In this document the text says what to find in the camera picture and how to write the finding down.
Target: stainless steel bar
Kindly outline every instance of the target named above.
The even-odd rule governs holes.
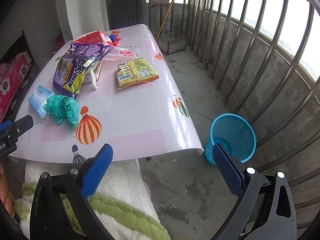
[[[196,42],[196,52],[195,52],[195,56],[196,57],[199,56],[200,38],[201,38],[201,33],[202,33],[202,23],[203,23],[205,12],[207,10],[207,1],[208,0],[204,0],[203,8],[202,8],[202,17],[201,17],[200,28],[199,28],[200,29],[199,30],[199,36],[198,36],[198,40]]]
[[[300,208],[305,208],[305,207],[317,204],[319,202],[320,202],[320,196],[319,197],[315,197],[315,198],[310,199],[310,200],[305,201],[305,202],[294,204],[294,208],[295,208],[295,210],[297,210],[297,209],[300,209]]]
[[[296,156],[300,152],[304,151],[307,149],[311,144],[313,144],[315,141],[317,141],[320,138],[320,130],[318,130],[313,136],[311,136],[308,140],[305,142],[301,143],[299,146],[297,146],[295,149],[291,150],[290,152],[286,153],[285,155],[275,159],[274,161],[267,163],[266,165],[263,165],[259,168],[257,168],[258,172],[270,169],[276,165],[279,165],[280,163],[283,163],[290,158]]]
[[[248,59],[249,59],[249,57],[250,57],[250,55],[252,53],[252,50],[254,48],[253,44],[254,44],[254,42],[255,42],[255,40],[256,40],[259,32],[260,32],[260,27],[261,27],[261,24],[262,24],[263,14],[264,14],[264,10],[266,8],[266,4],[267,4],[267,0],[262,0],[259,16],[258,16],[258,20],[257,20],[257,24],[256,24],[256,27],[254,28],[253,35],[251,37],[248,49],[247,49],[247,51],[246,51],[246,53],[244,55],[244,58],[243,58],[243,60],[241,62],[241,65],[238,68],[238,71],[236,73],[235,78],[233,79],[233,82],[232,82],[231,86],[229,87],[229,89],[228,89],[226,95],[224,96],[224,98],[222,99],[222,101],[224,103],[228,102],[228,99],[229,99],[231,93],[233,92],[235,86],[237,85],[237,83],[239,81],[239,78],[240,78],[240,76],[242,74],[242,71],[243,71],[245,65],[247,64]]]
[[[241,13],[241,17],[240,17],[240,20],[239,20],[239,25],[238,25],[238,28],[237,28],[237,31],[236,31],[236,35],[235,35],[235,38],[233,40],[233,43],[232,43],[232,46],[231,46],[231,49],[230,49],[230,52],[229,52],[229,55],[228,55],[227,64],[225,65],[225,67],[223,69],[223,72],[222,72],[222,75],[219,78],[219,81],[218,81],[217,85],[215,86],[215,89],[217,89],[217,90],[221,89],[222,82],[223,82],[223,80],[224,80],[224,78],[225,78],[225,76],[227,74],[227,71],[228,71],[228,69],[230,67],[230,64],[231,64],[231,61],[232,61],[232,58],[233,58],[233,54],[235,53],[236,46],[238,44],[239,33],[240,33],[240,31],[241,31],[241,29],[243,27],[243,24],[244,24],[245,14],[247,13],[248,1],[249,0],[244,0],[242,13]]]
[[[260,109],[253,115],[253,117],[250,118],[249,124],[253,124],[262,114],[263,112],[271,105],[273,100],[278,96],[278,94],[281,92],[282,88],[286,85],[292,74],[294,73],[296,67],[299,64],[299,61],[302,57],[303,51],[306,47],[306,44],[308,42],[308,38],[310,35],[311,27],[312,27],[312,21],[313,21],[313,15],[314,15],[314,8],[312,4],[310,3],[309,6],[309,16],[307,21],[307,26],[305,29],[305,32],[303,34],[300,46],[297,50],[296,55],[294,56],[291,65],[289,69],[287,70],[287,73],[284,75],[284,77],[281,79],[275,90],[272,92],[272,94],[268,97],[268,99],[264,102],[264,104],[260,107]]]
[[[214,46],[214,42],[216,41],[216,37],[217,37],[217,33],[218,33],[218,28],[219,28],[219,22],[220,22],[220,16],[221,16],[221,10],[222,10],[222,1],[219,1],[219,7],[218,7],[218,12],[217,12],[217,17],[216,17],[216,21],[214,23],[214,30],[213,30],[213,34],[212,34],[212,38],[211,38],[211,42],[210,42],[210,47],[209,47],[209,51],[208,51],[208,55],[207,55],[207,61],[204,64],[203,69],[208,69],[208,65],[209,65],[209,59],[211,57],[212,54],[212,50],[213,50],[213,46]]]
[[[174,0],[172,0],[172,6],[171,6],[170,33],[172,33],[172,29],[173,29],[173,14],[174,14]]]
[[[160,4],[160,24],[159,28],[161,28],[161,23],[162,23],[162,17],[163,17],[163,5],[162,3]]]
[[[193,12],[194,12],[194,8],[195,8],[195,1],[196,0],[192,0],[191,1],[191,11],[190,11],[190,22],[189,22],[189,30],[188,30],[188,37],[187,37],[187,46],[190,46],[190,42],[191,42],[191,33],[192,33],[192,22],[193,22]]]
[[[243,106],[243,104],[246,102],[246,100],[248,99],[248,97],[250,96],[252,90],[255,88],[255,86],[257,85],[258,81],[260,80],[263,72],[265,71],[265,69],[267,68],[272,53],[274,52],[277,44],[278,44],[278,40],[280,38],[280,34],[282,31],[282,27],[283,27],[283,23],[284,23],[284,19],[285,19],[285,15],[287,13],[287,8],[288,8],[288,2],[289,0],[283,0],[283,5],[282,5],[282,11],[281,11],[281,15],[279,18],[279,22],[278,22],[278,26],[275,32],[275,35],[273,36],[271,45],[268,49],[268,52],[265,56],[265,58],[263,59],[263,62],[260,66],[260,68],[258,69],[258,72],[256,73],[255,77],[253,78],[250,86],[248,87],[248,89],[246,90],[246,92],[244,93],[244,95],[242,96],[242,98],[240,99],[238,105],[236,106],[236,108],[233,110],[233,114],[238,113],[238,111],[241,109],[241,107]]]
[[[197,0],[195,0],[195,5],[193,7],[193,13],[192,13],[192,22],[191,22],[191,35],[190,35],[190,40],[189,40],[189,46],[191,46],[192,43],[192,37],[195,29],[195,23],[196,23],[196,13],[197,13]]]
[[[193,33],[193,37],[192,37],[192,42],[191,42],[191,51],[194,51],[194,47],[195,47],[195,43],[196,43],[196,36],[197,36],[197,32],[198,32],[198,22],[199,22],[199,13],[200,13],[200,3],[201,0],[198,0],[198,8],[197,8],[197,14],[196,14],[196,22],[195,22],[195,31]]]
[[[297,178],[297,179],[294,179],[292,181],[289,181],[288,182],[288,185],[289,187],[293,187],[293,186],[296,186],[296,185],[299,185],[301,183],[304,183],[310,179],[313,179],[314,177],[318,176],[320,174],[320,168],[300,177],[300,178]]]
[[[211,0],[210,11],[209,11],[207,25],[206,25],[206,29],[205,29],[205,33],[204,33],[204,42],[203,42],[203,45],[202,45],[200,57],[198,59],[198,61],[200,63],[203,62],[203,55],[204,55],[204,51],[205,51],[205,46],[207,44],[208,33],[209,33],[209,29],[210,29],[210,20],[211,20],[211,16],[212,16],[212,12],[213,12],[213,2],[214,2],[214,0]]]
[[[260,147],[262,144],[270,140],[273,136],[275,136],[278,132],[280,132],[284,127],[288,125],[288,123],[302,110],[306,103],[309,102],[311,98],[315,95],[315,93],[319,90],[320,87],[320,77],[316,80],[313,87],[310,89],[310,92],[307,96],[298,104],[298,106],[270,133],[268,133],[265,137],[257,142],[257,148]]]
[[[311,222],[302,223],[297,225],[297,229],[308,228],[311,225]]]
[[[214,78],[214,72],[216,71],[216,68],[217,68],[217,65],[218,65],[218,62],[219,62],[219,59],[220,59],[220,56],[221,56],[223,45],[224,45],[224,42],[226,40],[227,32],[228,32],[229,25],[230,25],[233,2],[234,2],[234,0],[230,0],[230,5],[229,5],[229,10],[228,10],[226,23],[224,25],[224,29],[223,29],[222,37],[221,37],[221,40],[220,40],[218,52],[217,52],[216,58],[214,60],[214,66],[212,68],[212,71],[209,73],[209,78]]]
[[[151,31],[151,2],[149,2],[149,29]]]
[[[181,16],[181,26],[180,26],[180,35],[183,33],[183,24],[184,24],[184,11],[186,9],[186,0],[183,0],[182,6],[182,16]]]
[[[188,17],[187,17],[187,25],[185,29],[185,36],[188,36],[188,30],[190,25],[190,14],[191,14],[191,0],[188,0]]]

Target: blue trash bin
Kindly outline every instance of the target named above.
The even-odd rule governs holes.
[[[219,115],[211,124],[204,155],[213,165],[216,163],[212,158],[212,147],[218,142],[242,163],[249,160],[256,149],[256,137],[251,125],[236,114]]]

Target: purple snack bag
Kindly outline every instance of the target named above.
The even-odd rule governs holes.
[[[112,46],[102,43],[73,42],[58,63],[53,77],[54,88],[66,96],[76,98],[91,64],[100,61],[112,49]]]

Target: pillow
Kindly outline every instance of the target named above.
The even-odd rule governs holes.
[[[0,123],[30,66],[31,64],[26,59],[25,55],[22,54],[15,58],[10,65],[9,70],[4,74],[0,83]]]

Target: blue box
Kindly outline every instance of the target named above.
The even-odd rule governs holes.
[[[28,98],[28,102],[37,111],[39,116],[44,119],[47,118],[48,114],[43,110],[43,107],[47,103],[47,99],[54,95],[55,93],[51,90],[38,86],[36,91]]]

